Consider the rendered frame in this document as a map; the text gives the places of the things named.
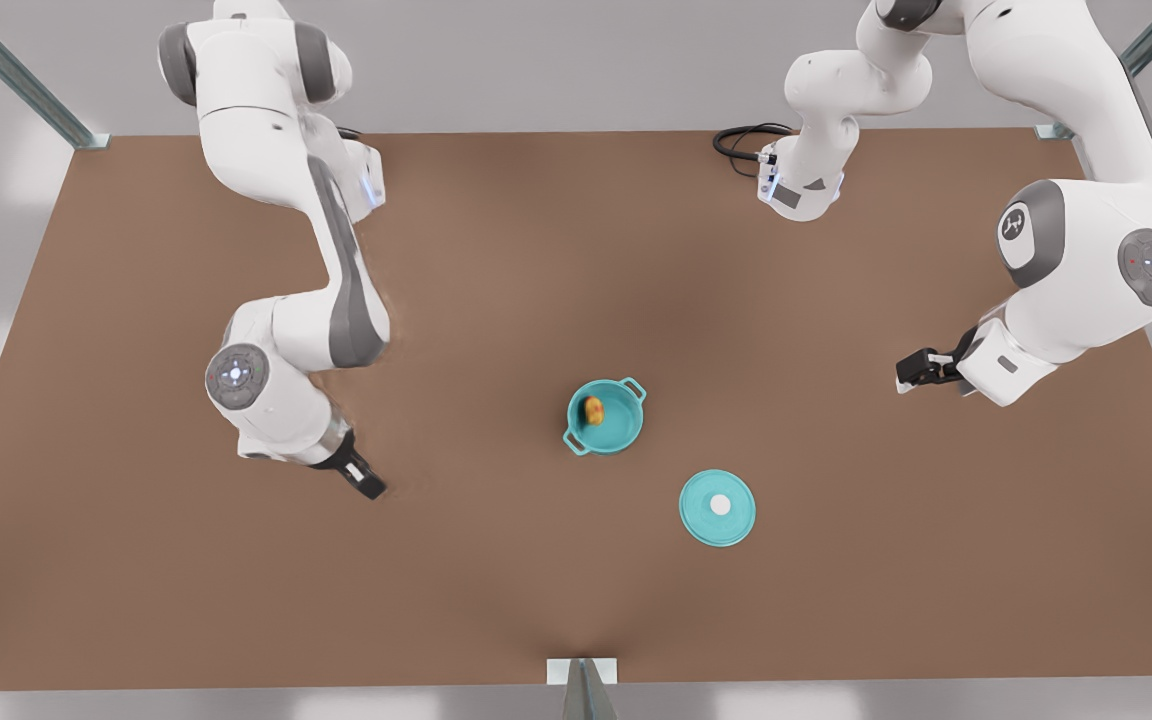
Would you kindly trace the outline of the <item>teal pot lid white knob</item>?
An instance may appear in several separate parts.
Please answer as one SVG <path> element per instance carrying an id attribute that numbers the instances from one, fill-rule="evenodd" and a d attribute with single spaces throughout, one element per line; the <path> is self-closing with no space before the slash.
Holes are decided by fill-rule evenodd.
<path id="1" fill-rule="evenodd" d="M 755 528 L 755 497 L 732 471 L 708 469 L 695 473 L 681 488 L 679 515 L 696 541 L 730 547 L 744 541 Z"/>

